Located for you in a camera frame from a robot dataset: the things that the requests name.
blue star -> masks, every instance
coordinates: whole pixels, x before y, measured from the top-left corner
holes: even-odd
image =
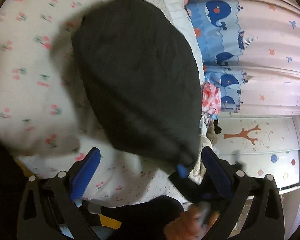
[[[296,22],[295,21],[293,21],[293,22],[290,22],[291,23],[291,25],[292,25],[292,28],[294,28],[294,27],[296,27]]]

white pillow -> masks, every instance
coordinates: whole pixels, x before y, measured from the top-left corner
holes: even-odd
[[[202,55],[190,18],[183,5],[184,0],[164,0],[164,2],[170,12],[173,25],[184,35],[192,49],[198,66],[200,85],[202,85],[204,82]]]

yellow object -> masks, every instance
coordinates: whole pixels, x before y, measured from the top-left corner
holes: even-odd
[[[109,217],[105,217],[103,215],[99,215],[100,216],[100,221],[101,224],[105,227],[110,227],[113,229],[118,229],[121,226],[121,222],[111,219]]]

silver screw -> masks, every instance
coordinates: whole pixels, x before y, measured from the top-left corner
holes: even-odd
[[[67,175],[67,173],[66,173],[65,171],[60,171],[60,172],[58,173],[58,177],[59,177],[59,178],[64,178],[66,175]]]
[[[30,176],[29,181],[30,181],[30,182],[35,181],[35,176],[34,176],[34,175]]]
[[[237,175],[239,176],[239,177],[244,177],[244,171],[241,171],[241,170],[238,170],[237,171]]]
[[[269,180],[274,180],[274,177],[273,177],[271,174],[268,174],[268,175],[267,175],[267,179],[269,179]]]

hand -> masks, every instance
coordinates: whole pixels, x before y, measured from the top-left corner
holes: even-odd
[[[190,206],[188,211],[183,212],[180,217],[165,226],[163,232],[167,240],[196,240],[196,236],[205,235],[212,227],[214,222],[216,222],[219,213],[214,212],[212,214],[205,232],[202,232],[202,229],[198,224],[197,219],[200,215],[198,207],[195,205]]]

